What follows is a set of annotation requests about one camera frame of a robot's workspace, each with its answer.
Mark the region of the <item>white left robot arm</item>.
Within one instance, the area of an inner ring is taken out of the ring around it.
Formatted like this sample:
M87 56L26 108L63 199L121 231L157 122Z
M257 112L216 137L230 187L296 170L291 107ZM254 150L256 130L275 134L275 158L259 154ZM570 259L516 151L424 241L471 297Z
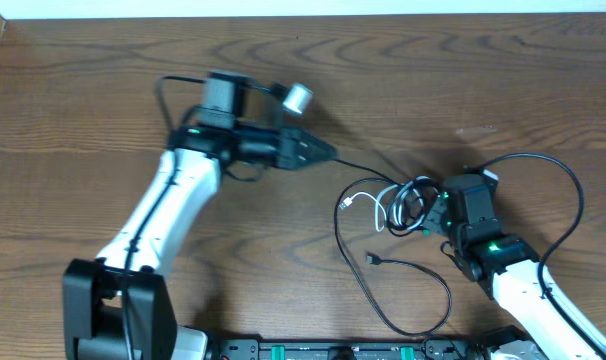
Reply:
M93 260L74 259L62 278L69 359L209 359L202 330L178 325L166 280L202 208L235 162L298 170L336 149L300 127L183 126L124 227Z

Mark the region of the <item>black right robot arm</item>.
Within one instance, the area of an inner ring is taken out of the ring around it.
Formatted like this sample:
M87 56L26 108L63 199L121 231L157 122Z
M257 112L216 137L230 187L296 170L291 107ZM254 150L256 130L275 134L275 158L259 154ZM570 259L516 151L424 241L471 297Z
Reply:
M478 341L486 359L606 359L606 336L558 287L537 252L503 231L493 198L498 177L450 177L425 225L448 238L448 257L523 327L493 331Z

